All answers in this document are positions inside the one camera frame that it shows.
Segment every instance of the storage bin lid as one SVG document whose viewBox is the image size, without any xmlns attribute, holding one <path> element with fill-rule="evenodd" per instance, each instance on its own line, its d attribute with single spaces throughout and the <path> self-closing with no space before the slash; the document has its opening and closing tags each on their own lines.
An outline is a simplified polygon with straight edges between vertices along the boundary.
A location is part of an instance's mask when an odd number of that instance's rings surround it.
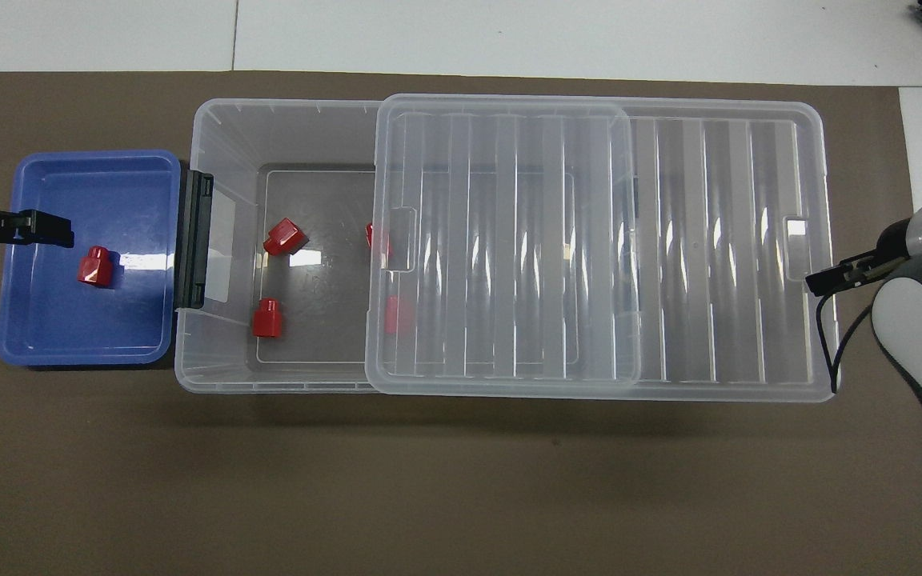
<svg viewBox="0 0 922 576">
<path fill-rule="evenodd" d="M 831 263 L 824 179 L 820 117 L 798 102 L 391 96 L 369 382 L 824 400 L 804 288 Z"/>
<path fill-rule="evenodd" d="M 165 150 L 33 154 L 12 210 L 70 219 L 74 248 L 8 246 L 0 357 L 24 366 L 147 364 L 169 349 L 180 164 Z M 78 281 L 92 246 L 109 250 L 107 287 Z"/>
<path fill-rule="evenodd" d="M 633 386 L 635 206 L 621 108 L 398 95 L 377 122 L 373 386 L 561 397 Z"/>
</svg>

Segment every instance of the desk surface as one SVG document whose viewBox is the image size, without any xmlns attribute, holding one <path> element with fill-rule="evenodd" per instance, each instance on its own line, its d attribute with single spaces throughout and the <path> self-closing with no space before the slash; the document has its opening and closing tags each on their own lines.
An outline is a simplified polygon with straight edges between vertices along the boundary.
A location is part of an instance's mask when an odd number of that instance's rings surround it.
<svg viewBox="0 0 922 576">
<path fill-rule="evenodd" d="M 0 205 L 36 150 L 186 154 L 214 96 L 395 91 L 799 99 L 838 253 L 868 243 L 850 218 L 911 210 L 892 88 L 277 73 L 1 74 Z M 801 406 L 203 397 L 0 362 L 0 574 L 922 574 L 922 411 L 866 329 L 846 362 Z"/>
</svg>

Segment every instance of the red object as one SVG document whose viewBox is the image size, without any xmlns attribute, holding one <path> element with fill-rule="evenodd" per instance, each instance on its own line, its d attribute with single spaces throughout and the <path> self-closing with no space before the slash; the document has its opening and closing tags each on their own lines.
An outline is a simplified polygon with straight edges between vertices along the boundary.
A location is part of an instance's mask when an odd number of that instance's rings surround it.
<svg viewBox="0 0 922 576">
<path fill-rule="evenodd" d="M 270 237 L 263 242 L 263 248 L 266 248 L 266 252 L 279 256 L 284 252 L 296 251 L 307 241 L 308 237 L 304 236 L 301 229 L 295 223 L 290 222 L 290 219 L 284 218 L 279 220 L 277 225 L 272 226 Z"/>
<path fill-rule="evenodd" d="M 113 262 L 109 259 L 109 250 L 102 246 L 91 246 L 87 256 L 80 259 L 77 280 L 99 288 L 107 288 L 113 282 Z"/>
<path fill-rule="evenodd" d="M 383 320 L 383 332 L 396 334 L 398 328 L 399 298 L 387 296 L 387 317 Z"/>
<path fill-rule="evenodd" d="M 283 332 L 283 315 L 279 313 L 279 300 L 263 298 L 251 322 L 251 333 L 259 338 L 279 338 Z"/>
<path fill-rule="evenodd" d="M 371 250 L 372 249 L 372 222 L 369 222 L 365 225 L 365 239 L 369 241 L 369 250 Z M 391 248 L 391 240 L 387 238 L 387 258 L 390 258 L 392 255 L 394 255 L 394 249 Z"/>
<path fill-rule="evenodd" d="M 415 309 L 407 300 L 399 296 L 387 296 L 387 307 L 383 309 L 383 332 L 396 334 L 410 332 L 415 325 Z"/>
</svg>

